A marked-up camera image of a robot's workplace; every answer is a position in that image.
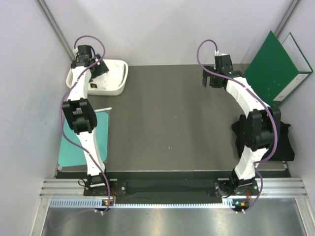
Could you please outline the white daisy print t-shirt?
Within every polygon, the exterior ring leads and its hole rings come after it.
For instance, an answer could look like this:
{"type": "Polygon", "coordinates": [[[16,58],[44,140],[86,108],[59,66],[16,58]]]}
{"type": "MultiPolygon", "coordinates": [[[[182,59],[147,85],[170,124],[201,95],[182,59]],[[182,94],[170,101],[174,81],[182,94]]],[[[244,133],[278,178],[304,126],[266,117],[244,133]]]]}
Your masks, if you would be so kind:
{"type": "Polygon", "coordinates": [[[122,83],[124,78],[124,63],[122,60],[105,59],[105,64],[109,68],[109,72],[98,76],[89,83],[89,89],[97,90],[116,90],[122,83]]]}

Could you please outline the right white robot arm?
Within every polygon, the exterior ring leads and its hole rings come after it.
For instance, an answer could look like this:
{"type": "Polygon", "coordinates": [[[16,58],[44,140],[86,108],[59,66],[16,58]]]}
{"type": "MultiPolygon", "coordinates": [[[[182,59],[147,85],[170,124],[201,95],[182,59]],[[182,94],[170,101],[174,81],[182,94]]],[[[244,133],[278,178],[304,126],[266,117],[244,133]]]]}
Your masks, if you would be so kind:
{"type": "Polygon", "coordinates": [[[239,162],[229,180],[217,187],[222,197],[240,195],[253,186],[263,158],[276,151],[281,123],[279,109],[263,102],[240,71],[233,69],[230,55],[215,53],[215,64],[203,70],[202,85],[224,89],[241,107],[243,114],[232,125],[237,139],[239,162]]]}

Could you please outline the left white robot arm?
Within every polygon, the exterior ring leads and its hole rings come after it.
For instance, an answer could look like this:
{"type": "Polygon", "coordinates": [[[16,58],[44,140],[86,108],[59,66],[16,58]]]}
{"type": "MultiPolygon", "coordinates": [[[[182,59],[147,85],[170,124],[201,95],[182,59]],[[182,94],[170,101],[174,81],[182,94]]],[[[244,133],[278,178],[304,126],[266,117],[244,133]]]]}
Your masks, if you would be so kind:
{"type": "Polygon", "coordinates": [[[79,45],[74,49],[76,56],[71,63],[72,82],[69,93],[62,102],[62,111],[68,127],[76,134],[87,163],[87,180],[84,195],[110,196],[112,184],[107,178],[106,167],[101,159],[97,140],[97,117],[88,101],[89,82],[103,73],[104,63],[95,54],[92,46],[79,45]]]}

